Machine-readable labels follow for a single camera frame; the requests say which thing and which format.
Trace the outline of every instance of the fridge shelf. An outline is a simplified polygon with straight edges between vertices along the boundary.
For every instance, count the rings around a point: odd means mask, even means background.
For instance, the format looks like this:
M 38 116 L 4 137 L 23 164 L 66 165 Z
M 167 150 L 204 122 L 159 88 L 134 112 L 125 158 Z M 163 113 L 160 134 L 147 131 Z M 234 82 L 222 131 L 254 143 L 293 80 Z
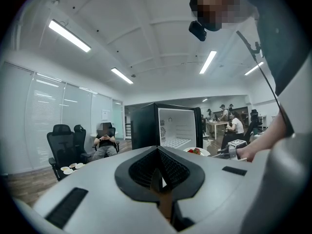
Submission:
M 174 138 L 174 139 L 165 141 L 161 145 L 178 149 L 179 147 L 183 146 L 184 144 L 190 141 L 191 139 L 188 139 L 188 138 Z

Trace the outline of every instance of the black camera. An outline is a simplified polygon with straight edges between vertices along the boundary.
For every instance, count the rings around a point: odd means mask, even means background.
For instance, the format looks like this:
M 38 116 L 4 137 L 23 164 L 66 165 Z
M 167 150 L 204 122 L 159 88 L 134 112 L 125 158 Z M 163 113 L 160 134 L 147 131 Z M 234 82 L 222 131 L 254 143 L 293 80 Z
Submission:
M 198 22 L 192 21 L 189 27 L 189 31 L 196 36 L 200 41 L 206 40 L 207 32 L 205 28 Z

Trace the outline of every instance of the black shirt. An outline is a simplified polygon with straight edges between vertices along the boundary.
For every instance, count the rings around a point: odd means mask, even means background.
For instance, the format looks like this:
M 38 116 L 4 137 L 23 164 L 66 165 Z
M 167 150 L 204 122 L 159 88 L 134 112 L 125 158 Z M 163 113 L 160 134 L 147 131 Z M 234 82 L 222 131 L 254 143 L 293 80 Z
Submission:
M 113 137 L 113 136 L 114 136 L 111 132 L 109 132 L 107 135 L 108 135 L 109 137 Z M 100 140 L 98 146 L 99 146 L 99 147 L 102 147 L 102 146 L 113 146 L 113 142 L 111 142 L 109 139 L 108 139 L 108 140 Z
M 258 9 L 261 49 L 275 81 L 275 93 L 280 95 L 306 60 L 311 45 L 283 0 L 248 1 Z

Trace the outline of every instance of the mini fridge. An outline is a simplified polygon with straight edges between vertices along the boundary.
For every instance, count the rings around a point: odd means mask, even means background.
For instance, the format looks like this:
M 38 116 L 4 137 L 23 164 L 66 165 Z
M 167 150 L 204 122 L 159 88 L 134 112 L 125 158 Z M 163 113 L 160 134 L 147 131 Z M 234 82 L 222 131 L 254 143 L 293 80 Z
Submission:
M 203 147 L 200 108 L 152 103 L 131 114 L 132 149 Z

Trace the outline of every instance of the person's arm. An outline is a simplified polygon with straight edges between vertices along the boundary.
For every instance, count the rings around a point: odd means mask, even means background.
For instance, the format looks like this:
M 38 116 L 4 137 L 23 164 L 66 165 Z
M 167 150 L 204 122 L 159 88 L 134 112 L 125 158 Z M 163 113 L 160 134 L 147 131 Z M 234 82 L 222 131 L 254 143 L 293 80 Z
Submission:
M 224 119 L 225 116 L 226 116 L 225 114 L 222 114 L 222 116 L 221 116 L 221 118 L 220 118 L 220 121 L 223 121 L 223 119 Z
M 272 121 L 270 127 L 251 144 L 244 148 L 237 149 L 237 153 L 242 158 L 247 158 L 248 161 L 252 161 L 257 152 L 272 148 L 275 143 L 285 137 L 285 134 L 286 125 L 281 112 L 278 112 L 278 115 Z
M 232 124 L 232 127 L 227 127 L 226 130 L 235 131 L 236 124 Z
M 116 142 L 116 140 L 115 140 L 115 137 L 114 137 L 114 136 L 110 137 L 110 138 L 109 138 L 109 140 L 110 140 L 112 143 L 115 143 L 115 142 Z
M 95 146 L 97 146 L 97 144 L 99 144 L 101 140 L 104 140 L 104 137 L 102 136 L 101 138 L 98 138 L 98 136 L 97 136 L 97 137 L 95 138 L 93 144 L 94 144 Z

